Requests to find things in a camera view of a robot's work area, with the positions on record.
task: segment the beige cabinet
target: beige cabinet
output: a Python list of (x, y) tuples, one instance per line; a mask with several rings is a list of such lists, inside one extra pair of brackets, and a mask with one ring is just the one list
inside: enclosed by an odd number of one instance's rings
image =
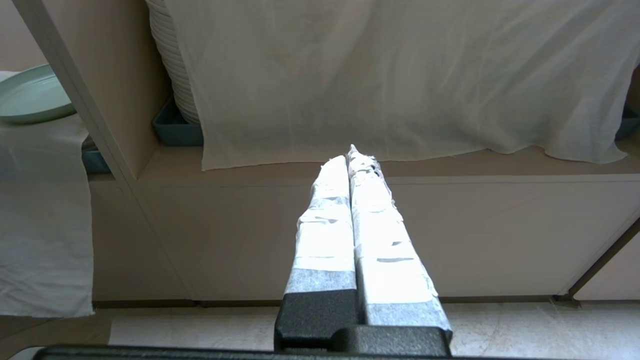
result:
[(640, 234), (636, 234), (576, 294), (576, 300), (640, 300)]
[(90, 181), (93, 299), (188, 299), (137, 204), (112, 179)]
[[(159, 144), (143, 0), (15, 4), (113, 171), (90, 181), (96, 299), (280, 299), (320, 164), (202, 172), (202, 148)], [(442, 296), (562, 294), (638, 218), (639, 144), (607, 165), (530, 148), (382, 168)]]

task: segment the wall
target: wall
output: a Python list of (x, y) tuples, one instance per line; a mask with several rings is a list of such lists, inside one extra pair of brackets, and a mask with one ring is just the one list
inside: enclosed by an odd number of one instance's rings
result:
[(11, 0), (0, 0), (0, 71), (22, 71), (47, 63)]

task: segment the white cloth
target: white cloth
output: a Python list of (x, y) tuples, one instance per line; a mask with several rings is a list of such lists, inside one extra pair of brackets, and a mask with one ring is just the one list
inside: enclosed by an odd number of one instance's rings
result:
[(637, 0), (166, 0), (203, 170), (530, 145), (608, 163)]
[(0, 315), (93, 314), (87, 134), (78, 115), (0, 123)]

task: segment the shelf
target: shelf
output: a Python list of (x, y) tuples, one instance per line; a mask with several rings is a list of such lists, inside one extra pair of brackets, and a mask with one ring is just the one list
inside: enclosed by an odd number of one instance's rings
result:
[(112, 174), (87, 174), (87, 180), (89, 180), (89, 186), (96, 188), (119, 188), (116, 178)]
[[(618, 147), (629, 156), (604, 165), (559, 160), (539, 147), (529, 147), (510, 155), (482, 150), (422, 161), (385, 161), (382, 169), (389, 183), (640, 181), (640, 147), (636, 144), (635, 140), (619, 142)], [(282, 163), (202, 172), (201, 160), (201, 147), (160, 146), (138, 182), (145, 186), (308, 186), (321, 165)]]

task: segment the cabinet door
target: cabinet door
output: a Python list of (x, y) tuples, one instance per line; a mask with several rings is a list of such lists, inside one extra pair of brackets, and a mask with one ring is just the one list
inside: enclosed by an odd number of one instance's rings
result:
[(131, 197), (91, 184), (93, 299), (164, 300), (188, 296)]
[(194, 300), (278, 300), (308, 186), (152, 187), (143, 192)]
[(564, 293), (640, 208), (637, 182), (390, 187), (444, 297)]
[(635, 235), (576, 294), (576, 300), (640, 300), (640, 234)]
[[(568, 289), (635, 220), (640, 183), (391, 184), (443, 297)], [(196, 300), (280, 299), (307, 186), (143, 189)]]

